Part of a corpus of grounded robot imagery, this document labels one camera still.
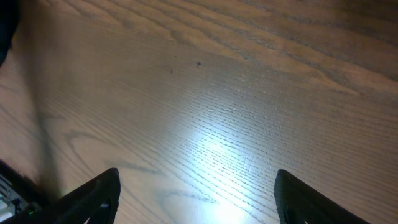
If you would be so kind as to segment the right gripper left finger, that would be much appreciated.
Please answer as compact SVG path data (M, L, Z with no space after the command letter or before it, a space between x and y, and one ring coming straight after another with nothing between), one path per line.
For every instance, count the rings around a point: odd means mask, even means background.
M113 224L119 207L121 183L110 168L37 214L41 224Z

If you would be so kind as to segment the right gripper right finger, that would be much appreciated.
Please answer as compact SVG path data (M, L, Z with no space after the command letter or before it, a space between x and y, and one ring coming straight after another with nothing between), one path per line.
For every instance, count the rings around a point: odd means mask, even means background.
M367 224L283 169L275 178L274 198L281 223Z

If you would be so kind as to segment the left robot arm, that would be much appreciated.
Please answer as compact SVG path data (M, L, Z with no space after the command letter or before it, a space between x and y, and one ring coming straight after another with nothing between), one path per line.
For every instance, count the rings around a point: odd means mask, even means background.
M9 49L12 48L12 38L20 20L19 1L1 0L0 16L0 60L2 65L7 57Z

